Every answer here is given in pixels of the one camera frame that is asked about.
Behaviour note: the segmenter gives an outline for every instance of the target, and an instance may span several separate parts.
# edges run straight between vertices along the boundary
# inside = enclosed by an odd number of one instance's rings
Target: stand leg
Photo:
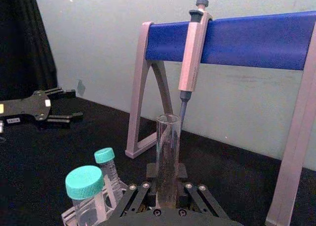
[[[267,226],[289,226],[316,115],[316,25],[287,138]]]
[[[130,158],[136,158],[138,155],[142,154],[143,152],[154,146],[157,141],[157,134],[155,132],[147,138],[138,142],[140,113],[143,103],[146,79],[150,66],[153,67],[157,79],[164,112],[173,113],[167,76],[163,61],[146,60],[148,32],[151,24],[152,22],[143,23],[137,45],[127,147],[125,150],[125,154]]]

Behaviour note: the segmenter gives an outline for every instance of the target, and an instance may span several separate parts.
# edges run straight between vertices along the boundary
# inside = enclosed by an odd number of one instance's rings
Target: pipette
[[[179,82],[180,99],[182,101],[180,109],[181,127],[187,103],[196,88],[208,21],[212,20],[212,16],[205,11],[205,8],[208,7],[208,0],[197,0],[196,5],[197,10],[190,10],[191,20],[188,26]]]

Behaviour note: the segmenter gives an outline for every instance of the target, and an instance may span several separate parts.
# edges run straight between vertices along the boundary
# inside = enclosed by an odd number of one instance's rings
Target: glass test tube
[[[179,171],[180,117],[157,117],[157,201],[160,208],[175,208]]]

